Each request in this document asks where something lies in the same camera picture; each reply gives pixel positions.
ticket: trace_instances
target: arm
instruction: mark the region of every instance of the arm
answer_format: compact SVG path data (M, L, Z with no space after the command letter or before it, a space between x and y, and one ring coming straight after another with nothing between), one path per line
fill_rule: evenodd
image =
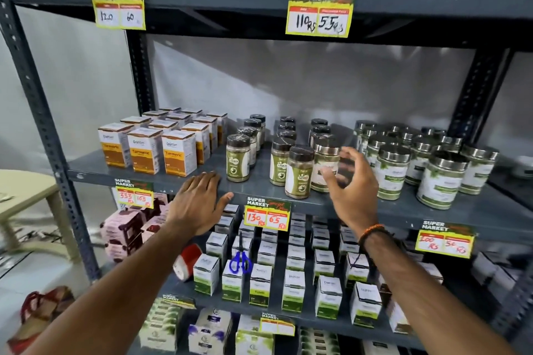
M357 237L377 223L377 181L364 156L343 148L355 175L341 189L329 168L323 176L337 215ZM385 278L394 299L431 355L512 355L510 345L455 296L402 252L384 233L373 233L364 249Z
M57 318L25 355L125 354L187 242L208 231L233 197L217 203L215 173L187 180L161 230Z

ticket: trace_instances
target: scissors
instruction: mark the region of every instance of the scissors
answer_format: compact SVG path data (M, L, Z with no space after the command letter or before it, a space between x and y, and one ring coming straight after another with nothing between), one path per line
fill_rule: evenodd
M235 257L230 261L230 271L237 274L239 268L243 269L243 273L250 273L252 271L252 261L248 258L243 248L243 233L239 231L239 251Z

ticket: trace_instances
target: shelf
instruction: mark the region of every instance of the shelf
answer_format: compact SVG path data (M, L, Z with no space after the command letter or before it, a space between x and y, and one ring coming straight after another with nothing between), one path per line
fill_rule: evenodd
M205 248L205 240L208 234L205 234L196 239L196 243ZM229 238L228 252L233 243L235 235ZM344 292L343 301L341 303L338 318L336 320L328 320L317 318L315 316L315 288L313 287L313 251L309 247L306 248L306 264L305 264L305 297L304 308L301 313L294 313L283 311L281 309L281 298L283 296L283 279L285 274L286 250L287 250L287 233L280 233L278 252L276 256L276 264L272 273L270 300L268 308L261 306L250 305L250 278L245 276L245 284L243 289L243 297L240 303L227 301L222 299L221 285L219 280L217 289L213 296L205 295L195 291L195 284L192 280L181 282L177 279L174 273L170 274L167 281L164 283L158 296L164 294L173 294L180 298L192 298L196 306L212 306L218 309L230 311L233 313L240 313L246 315L260 316L262 312L273 313L277 316L289 317L294 320L295 325L313 327L323 329L325 331L335 332L337 334L348 337L370 339L373 341L381 341L386 343L394 343L399 346L408 348L423 349L419 339L415 335L395 334L391 331L388 318L382 309L377 320L375 328L365 328L352 325L350 321L349 301L351 292ZM256 237L252 247L252 257L255 258L260 240ZM330 247L338 247L338 242L332 241ZM490 321L497 308L496 300L490 293L482 289L477 282L470 276L469 261L458 260L456 258L449 258L444 256L427 256L427 261L434 262L441 270L444 277L444 286L448 288L454 295L456 295L464 304L466 304L472 311L485 321ZM340 277L341 283L343 266L336 266L335 275ZM376 273L371 273L370 282L376 278Z
M13 0L94 21L90 0ZM145 0L156 34L303 40L285 35L288 0ZM339 42L531 50L533 0L356 0L350 36Z
M137 173L133 169L119 169L105 164L103 152L94 151L69 163L68 177L72 181L104 186L115 186L115 178L149 181L156 192L176 194L185 178L165 173L149 175ZM193 174L201 171L217 171L223 178L218 187L219 193L233 192L233 203L246 203L246 196L285 199L292 202L292 211L321 217L337 218L328 194L311 191L308 199L292 199L285 195L283 187L276 187L269 181L270 149L261 150L255 168L250 171L250 179L243 183L233 183L225 178L225 147L220 147L214 155ZM441 211L431 209L416 199L414 187L405 185L397 201L379 199L379 221L390 227L420 229L423 220L453 222L473 226L478 238L533 244L533 212L503 195L491 186L485 186L479 196L458 194L451 209Z

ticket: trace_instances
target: price tag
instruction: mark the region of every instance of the price tag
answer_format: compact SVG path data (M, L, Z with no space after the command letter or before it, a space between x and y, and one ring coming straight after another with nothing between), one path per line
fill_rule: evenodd
M143 29L144 0L92 0L97 27Z
M470 226L424 220L415 249L453 257L470 258L475 240Z
M154 208L154 186L150 182L115 178L118 204Z
M281 199L246 197L244 224L266 229L288 230L290 202Z
M259 331L278 335L289 335L294 337L296 327L290 318L278 317L276 315L263 312L259 321Z
M285 34L348 37L354 0L289 0Z

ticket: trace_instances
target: hand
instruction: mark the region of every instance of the hand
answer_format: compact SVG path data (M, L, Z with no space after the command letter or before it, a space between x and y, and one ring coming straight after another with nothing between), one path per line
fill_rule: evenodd
M208 231L220 220L222 211L233 198L233 193L228 192L216 203L219 181L220 176L214 172L190 177L170 203L165 224L177 227L190 237Z
M337 178L329 167L323 167L321 172L328 184L338 217L359 238L367 228L377 223L378 184L372 168L357 150L343 147L341 157L355 161L355 166L345 166L354 171L352 181L346 188L339 187Z

